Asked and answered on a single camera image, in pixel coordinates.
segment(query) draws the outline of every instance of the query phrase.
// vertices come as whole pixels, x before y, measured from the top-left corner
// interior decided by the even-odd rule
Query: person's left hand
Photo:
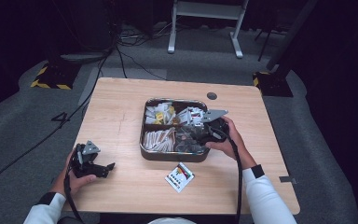
[[[61,173],[57,176],[53,187],[50,189],[50,192],[57,192],[60,193],[62,196],[66,197],[65,190],[63,187],[63,180],[65,179],[66,169],[68,167],[69,160],[71,160],[72,153],[73,151],[71,151],[71,153],[69,153],[68,157],[66,158],[65,166],[63,167]],[[96,175],[85,175],[80,178],[77,178],[75,174],[70,171],[69,180],[71,185],[71,195],[74,196],[83,186],[94,182],[96,179]]]

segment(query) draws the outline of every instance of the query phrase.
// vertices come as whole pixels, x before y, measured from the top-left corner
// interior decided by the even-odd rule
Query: black strap
[[[37,204],[45,204],[45,205],[50,205],[51,202],[53,201],[53,198],[55,196],[56,192],[48,192],[45,195],[42,196],[42,198],[40,198],[39,202]]]
[[[234,141],[228,136],[229,143],[232,146],[234,151],[235,159],[237,160],[238,165],[238,200],[237,200],[237,215],[235,216],[235,223],[240,223],[241,218],[241,207],[242,207],[242,163],[240,158],[240,153],[238,153],[238,147],[235,145]]]
[[[71,205],[71,208],[72,208],[72,211],[73,211],[74,214],[75,214],[75,217],[76,217],[79,221],[81,221],[82,223],[84,223],[83,220],[81,219],[79,213],[77,212],[77,209],[76,209],[74,200],[72,199],[72,196],[71,196],[71,183],[70,183],[70,178],[69,178],[69,174],[68,174],[68,173],[66,173],[65,179],[63,180],[63,188],[64,188],[64,191],[65,191],[66,200],[68,201],[69,205]]]

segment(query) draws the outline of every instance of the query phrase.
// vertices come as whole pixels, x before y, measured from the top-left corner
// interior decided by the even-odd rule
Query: white stand
[[[237,37],[238,33],[240,32],[243,16],[245,15],[247,5],[248,0],[244,0],[242,6],[224,6],[205,3],[181,2],[178,0],[174,0],[172,9],[172,29],[170,43],[168,45],[168,52],[175,52],[177,15],[206,17],[237,21],[235,32],[230,32],[229,36],[237,58],[242,58],[243,54],[241,51],[240,44],[238,43]]]

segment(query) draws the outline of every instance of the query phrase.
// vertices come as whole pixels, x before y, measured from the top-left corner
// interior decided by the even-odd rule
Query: white sleeve
[[[295,218],[260,165],[242,171],[255,224],[290,224]]]
[[[61,216],[61,210],[65,203],[65,197],[59,193],[45,194],[37,205],[31,208],[24,224],[55,224]]]

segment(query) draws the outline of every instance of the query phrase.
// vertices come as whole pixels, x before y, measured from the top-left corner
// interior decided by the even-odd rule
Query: white card
[[[179,162],[172,172],[165,176],[165,180],[167,180],[178,193],[182,191],[193,178],[194,174],[181,162]]]

